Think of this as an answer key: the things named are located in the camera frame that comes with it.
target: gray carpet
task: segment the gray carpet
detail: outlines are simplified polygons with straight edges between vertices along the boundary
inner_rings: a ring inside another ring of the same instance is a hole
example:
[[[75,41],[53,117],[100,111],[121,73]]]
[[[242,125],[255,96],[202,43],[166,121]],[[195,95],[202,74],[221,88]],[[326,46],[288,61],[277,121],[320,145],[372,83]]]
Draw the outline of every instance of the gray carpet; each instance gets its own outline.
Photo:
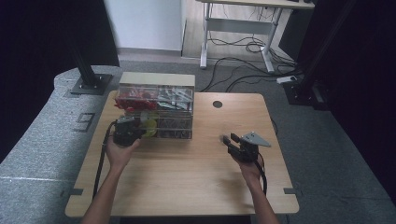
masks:
[[[93,70],[114,75],[106,93],[66,97],[78,71],[57,76],[48,103],[0,164],[0,223],[79,222],[67,217],[64,209],[106,97],[117,88],[123,71],[193,74],[199,91],[209,82],[213,66],[200,70],[197,64],[121,62],[121,68],[95,66]],[[232,70],[220,67],[216,80]],[[242,68],[234,76],[245,75],[253,72]],[[210,91],[225,91],[229,84],[221,83]],[[262,94],[276,122],[300,204],[299,213],[279,216],[282,223],[288,219],[291,224],[395,222],[395,206],[330,112],[289,105],[275,82],[241,83],[233,91]],[[94,113],[90,126],[78,122],[81,113]]]

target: forearm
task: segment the forearm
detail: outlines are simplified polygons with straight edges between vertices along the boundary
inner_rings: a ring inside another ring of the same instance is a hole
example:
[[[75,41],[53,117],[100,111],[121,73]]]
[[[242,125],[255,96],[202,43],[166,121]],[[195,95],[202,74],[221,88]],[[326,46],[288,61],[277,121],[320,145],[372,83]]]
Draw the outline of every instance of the forearm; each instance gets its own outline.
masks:
[[[81,223],[108,223],[120,175],[120,170],[110,169]]]
[[[262,192],[262,185],[259,180],[249,181],[247,186],[253,199],[254,210],[259,224],[279,224],[277,217],[269,204],[267,197]]]

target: white wall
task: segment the white wall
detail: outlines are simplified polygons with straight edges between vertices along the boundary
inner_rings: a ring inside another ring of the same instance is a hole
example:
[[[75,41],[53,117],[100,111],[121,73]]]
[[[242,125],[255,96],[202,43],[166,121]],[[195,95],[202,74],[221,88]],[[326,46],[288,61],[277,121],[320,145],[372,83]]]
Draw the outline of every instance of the white wall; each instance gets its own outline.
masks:
[[[184,0],[105,0],[117,48],[181,50]]]

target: desk leg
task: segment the desk leg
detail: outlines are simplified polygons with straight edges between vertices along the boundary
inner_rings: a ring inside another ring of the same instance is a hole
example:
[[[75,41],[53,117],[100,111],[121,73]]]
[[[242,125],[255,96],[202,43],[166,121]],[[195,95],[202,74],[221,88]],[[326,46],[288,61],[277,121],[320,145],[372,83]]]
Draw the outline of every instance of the desk leg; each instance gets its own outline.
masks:
[[[268,73],[275,72],[274,67],[272,66],[272,63],[271,63],[271,54],[269,52],[269,49],[271,48],[271,43],[274,39],[276,27],[279,23],[279,18],[280,18],[281,14],[282,14],[282,8],[279,7],[276,9],[275,20],[273,21],[273,26],[271,28],[270,34],[268,35],[268,41],[265,44],[265,47],[261,47],[262,57],[264,58],[265,66],[267,66]]]
[[[207,59],[207,21],[209,20],[210,3],[206,3],[206,10],[204,16],[204,43],[201,47],[201,69],[206,69],[206,59]]]

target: human hand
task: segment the human hand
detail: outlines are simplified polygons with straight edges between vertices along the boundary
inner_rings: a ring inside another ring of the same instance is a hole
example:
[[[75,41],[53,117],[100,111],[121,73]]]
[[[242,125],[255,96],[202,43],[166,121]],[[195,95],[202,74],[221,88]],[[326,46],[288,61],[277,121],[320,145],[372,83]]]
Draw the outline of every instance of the human hand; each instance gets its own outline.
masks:
[[[123,168],[131,159],[132,152],[139,147],[140,139],[136,139],[129,147],[122,147],[113,142],[113,136],[109,136],[107,140],[106,154],[110,162],[110,170],[122,172]]]
[[[234,157],[233,159],[238,163],[242,172],[242,177],[244,177],[249,187],[251,187],[252,184],[260,183],[261,174],[254,162],[241,162]],[[262,160],[262,157],[259,157],[257,162],[259,163],[260,167],[263,167],[264,161]]]

